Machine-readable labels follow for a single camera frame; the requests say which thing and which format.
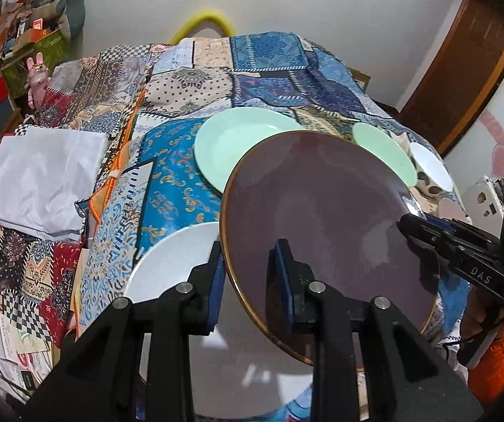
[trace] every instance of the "pink rabbit figurine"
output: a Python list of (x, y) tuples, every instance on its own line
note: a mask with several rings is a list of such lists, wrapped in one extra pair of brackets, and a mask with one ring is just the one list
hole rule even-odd
[(40, 109), (50, 81), (49, 69), (43, 64), (41, 52), (37, 54), (35, 62), (31, 57), (27, 59), (27, 69), (27, 84), (29, 85), (27, 102), (31, 109)]

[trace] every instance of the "folded white fabric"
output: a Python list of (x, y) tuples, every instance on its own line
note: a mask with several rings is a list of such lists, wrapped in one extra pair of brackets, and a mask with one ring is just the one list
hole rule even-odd
[(41, 239), (78, 239), (75, 201), (91, 195), (104, 133), (31, 127), (0, 144), (0, 225)]

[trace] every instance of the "orange sleeve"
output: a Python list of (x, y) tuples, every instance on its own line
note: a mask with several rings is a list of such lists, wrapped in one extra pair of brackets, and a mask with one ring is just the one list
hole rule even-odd
[(468, 387), (484, 405), (494, 402), (504, 390), (504, 338), (494, 341), (479, 364), (468, 371)]

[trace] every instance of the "green plate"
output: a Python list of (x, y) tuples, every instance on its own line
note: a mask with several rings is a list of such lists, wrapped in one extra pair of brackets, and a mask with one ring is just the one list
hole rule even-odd
[(418, 180), (416, 168), (402, 148), (382, 130), (358, 122), (351, 131), (353, 141), (383, 161), (407, 187), (414, 187)]
[(232, 108), (209, 118), (197, 132), (194, 152), (199, 171), (219, 192), (253, 146), (282, 132), (304, 130), (291, 117), (263, 108)]

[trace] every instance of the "screw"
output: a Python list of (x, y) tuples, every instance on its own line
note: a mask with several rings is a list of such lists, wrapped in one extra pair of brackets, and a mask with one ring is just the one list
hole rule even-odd
[(180, 282), (176, 286), (176, 290), (181, 294), (188, 294), (193, 290), (193, 284), (191, 284), (191, 282)]
[(324, 282), (313, 281), (309, 284), (309, 289), (311, 292), (321, 294), (324, 292), (324, 290), (326, 290), (326, 285), (324, 284)]
[(389, 309), (391, 307), (391, 302), (385, 296), (378, 296), (373, 300), (373, 304), (379, 309)]
[(125, 309), (128, 305), (129, 299), (125, 298), (124, 296), (115, 298), (115, 300), (113, 300), (113, 308), (115, 309)]

